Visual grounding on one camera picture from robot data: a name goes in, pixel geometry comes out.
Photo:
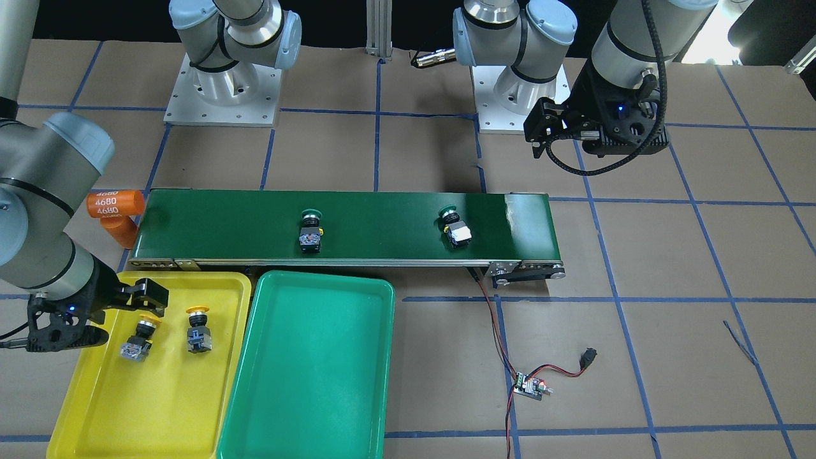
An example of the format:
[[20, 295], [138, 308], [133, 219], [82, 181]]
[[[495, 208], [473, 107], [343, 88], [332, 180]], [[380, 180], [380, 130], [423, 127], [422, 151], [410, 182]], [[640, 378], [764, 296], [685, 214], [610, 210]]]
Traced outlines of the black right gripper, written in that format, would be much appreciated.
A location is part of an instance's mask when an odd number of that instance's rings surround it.
[[78, 293], [60, 300], [29, 300], [25, 349], [44, 353], [104, 345], [108, 332], [88, 321], [104, 323], [105, 311], [111, 309], [146, 310], [164, 317], [169, 294], [150, 278], [138, 279], [133, 286], [123, 284], [110, 267], [95, 259], [90, 279]]

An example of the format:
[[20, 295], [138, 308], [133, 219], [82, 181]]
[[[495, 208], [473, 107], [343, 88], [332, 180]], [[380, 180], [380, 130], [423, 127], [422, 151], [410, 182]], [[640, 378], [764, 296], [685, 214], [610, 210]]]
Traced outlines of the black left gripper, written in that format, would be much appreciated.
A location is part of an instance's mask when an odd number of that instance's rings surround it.
[[646, 76], [640, 87], [623, 88], [606, 81], [593, 64], [586, 64], [565, 102], [548, 97], [534, 102], [523, 131], [532, 143], [534, 159], [546, 152], [556, 160], [551, 146], [571, 139], [569, 128], [581, 131], [586, 153], [629, 155], [655, 127], [661, 108], [657, 76]]

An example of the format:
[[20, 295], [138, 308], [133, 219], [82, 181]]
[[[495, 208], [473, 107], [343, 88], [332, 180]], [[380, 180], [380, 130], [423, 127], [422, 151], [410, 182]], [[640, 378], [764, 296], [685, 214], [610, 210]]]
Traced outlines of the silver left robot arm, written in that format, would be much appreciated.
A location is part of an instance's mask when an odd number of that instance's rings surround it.
[[670, 145], [665, 126], [667, 65], [686, 47], [714, 1], [618, 1], [563, 102], [545, 95], [579, 32], [560, 1], [465, 1], [453, 13], [460, 64], [502, 68], [495, 95], [525, 117], [523, 133], [536, 159], [563, 168], [553, 144], [579, 140], [598, 157], [621, 164]]

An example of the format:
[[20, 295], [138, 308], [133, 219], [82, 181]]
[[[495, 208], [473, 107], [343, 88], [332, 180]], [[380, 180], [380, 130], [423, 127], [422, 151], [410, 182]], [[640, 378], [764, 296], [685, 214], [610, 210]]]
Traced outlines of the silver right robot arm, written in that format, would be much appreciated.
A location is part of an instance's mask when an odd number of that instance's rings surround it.
[[[58, 352], [104, 345], [106, 310], [161, 317], [169, 292], [154, 280], [123, 284], [65, 233], [113, 157], [111, 136], [73, 112], [43, 127], [18, 121], [18, 90], [38, 1], [2, 2], [2, 280], [29, 293], [27, 320], [4, 349]], [[255, 64], [291, 68], [302, 20], [277, 1], [172, 1], [171, 21], [199, 75], [245, 76]]]

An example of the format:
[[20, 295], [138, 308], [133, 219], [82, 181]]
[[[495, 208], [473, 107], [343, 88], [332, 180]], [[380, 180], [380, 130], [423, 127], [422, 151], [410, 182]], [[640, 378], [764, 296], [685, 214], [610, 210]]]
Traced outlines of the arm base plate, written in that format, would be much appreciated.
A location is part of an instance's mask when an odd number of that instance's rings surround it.
[[545, 84], [533, 84], [519, 78], [510, 66], [474, 66], [471, 73], [482, 133], [522, 135], [523, 122], [540, 98], [547, 97], [560, 104], [569, 97], [563, 67], [555, 79]]
[[164, 121], [174, 126], [273, 128], [283, 70], [247, 62], [221, 73], [190, 66], [184, 56]]

